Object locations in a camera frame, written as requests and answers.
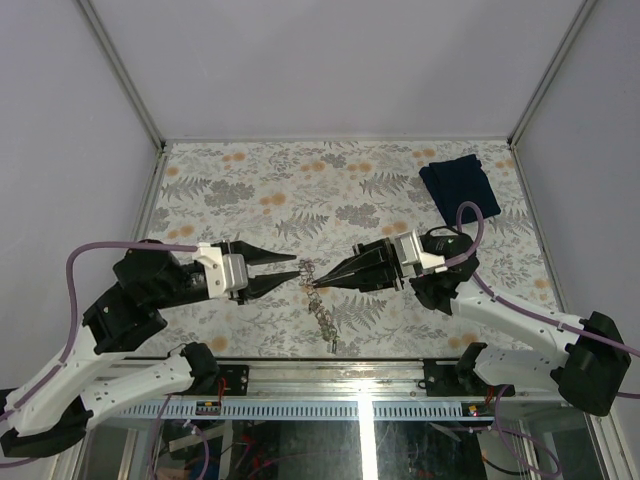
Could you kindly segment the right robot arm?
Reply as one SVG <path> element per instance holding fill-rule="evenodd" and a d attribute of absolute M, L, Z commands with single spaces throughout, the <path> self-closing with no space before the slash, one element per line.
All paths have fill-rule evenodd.
<path fill-rule="evenodd" d="M 593 416 L 609 414 L 631 365 L 614 320 L 545 310 L 489 286 L 477 274 L 474 240 L 451 227 L 416 231 L 369 244 L 315 280 L 319 288 L 362 293 L 410 286 L 428 310 L 464 318 L 525 344 L 508 352 L 471 344 L 455 366 L 458 387 L 478 394 L 488 386 L 521 386 L 559 394 Z"/>

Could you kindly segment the large metal keyring disc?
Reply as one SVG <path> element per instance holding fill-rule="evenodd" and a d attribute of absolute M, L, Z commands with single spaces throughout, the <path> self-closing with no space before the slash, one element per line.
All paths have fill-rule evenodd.
<path fill-rule="evenodd" d="M 308 311 L 316 319 L 320 335 L 328 344 L 328 351 L 334 355 L 337 353 L 338 330 L 334 324 L 331 313 L 324 306 L 319 289 L 314 286 L 315 264 L 310 259 L 301 259 L 298 263 L 299 284 L 307 295 Z"/>

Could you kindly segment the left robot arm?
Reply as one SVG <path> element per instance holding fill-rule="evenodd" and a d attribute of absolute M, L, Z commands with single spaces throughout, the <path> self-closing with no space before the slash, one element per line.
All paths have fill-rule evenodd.
<path fill-rule="evenodd" d="M 83 253 L 122 249 L 116 282 L 78 311 L 74 264 Z M 23 386 L 1 393 L 6 466 L 55 456 L 102 421 L 162 395 L 204 395 L 221 386 L 220 367 L 199 342 L 144 370 L 104 379 L 115 363 L 164 330 L 164 309 L 225 299 L 244 305 L 299 277 L 296 270 L 250 276 L 252 266 L 292 260 L 244 241 L 165 244 L 158 240 L 83 245 L 66 261 L 71 327 L 61 351 Z"/>

